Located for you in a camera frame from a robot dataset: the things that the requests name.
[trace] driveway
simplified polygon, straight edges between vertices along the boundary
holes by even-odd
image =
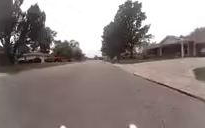
[[[205,128],[205,103],[88,61],[0,78],[0,128]]]
[[[205,82],[196,80],[193,69],[205,67],[204,58],[184,58],[116,66],[137,76],[205,100]]]

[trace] tree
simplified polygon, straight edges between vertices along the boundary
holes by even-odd
[[[104,28],[102,52],[115,54],[109,55],[112,57],[129,51],[132,58],[135,47],[149,41],[152,37],[148,34],[150,25],[142,25],[146,14],[141,9],[142,3],[131,0],[119,6],[114,21]]]
[[[11,63],[22,53],[20,49],[30,51],[27,50],[28,45],[32,51],[40,47],[48,52],[56,35],[45,26],[46,14],[37,4],[23,12],[20,8],[22,3],[23,0],[0,0],[0,41]]]
[[[60,56],[60,57],[65,57],[67,59],[71,59],[72,56],[72,48],[67,40],[64,42],[61,41],[55,41],[56,45],[52,49],[53,50],[53,55],[55,56]]]
[[[65,57],[67,59],[81,60],[84,57],[82,50],[79,47],[79,43],[75,40],[71,41],[55,41],[55,47],[53,48],[53,54],[55,56]]]

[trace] roof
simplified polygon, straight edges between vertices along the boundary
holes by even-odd
[[[159,44],[167,45],[167,44],[178,44],[182,41],[181,38],[176,36],[166,36]]]
[[[49,54],[46,53],[41,53],[41,52],[30,52],[30,53],[25,53],[23,56],[47,56]]]
[[[165,45],[170,44],[179,44],[182,39],[176,36],[166,36],[160,43],[149,45],[147,49],[154,49]]]
[[[195,31],[189,36],[185,37],[186,39],[193,40],[195,43],[205,43],[205,30],[203,31]]]

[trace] street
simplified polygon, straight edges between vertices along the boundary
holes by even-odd
[[[0,78],[0,128],[127,128],[131,123],[205,128],[205,103],[101,61]]]

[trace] curb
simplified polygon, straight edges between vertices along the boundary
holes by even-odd
[[[188,92],[182,91],[182,90],[180,90],[180,89],[177,89],[177,88],[168,86],[167,84],[164,84],[164,83],[161,83],[161,82],[158,82],[158,81],[155,81],[155,80],[151,80],[151,79],[145,78],[145,77],[143,77],[143,76],[138,75],[138,74],[135,73],[135,72],[133,72],[133,75],[134,75],[134,76],[137,76],[137,77],[140,77],[140,78],[143,78],[143,79],[145,79],[145,80],[148,80],[148,81],[150,81],[150,82],[159,84],[159,85],[161,85],[161,86],[167,87],[167,88],[172,89],[172,90],[174,90],[174,91],[180,92],[180,93],[182,93],[182,94],[184,94],[184,95],[187,95],[187,96],[190,96],[190,97],[192,97],[192,98],[198,99],[198,100],[200,100],[200,101],[202,101],[202,102],[205,103],[205,98],[202,98],[202,97],[199,97],[199,96],[190,94],[190,93],[188,93]]]

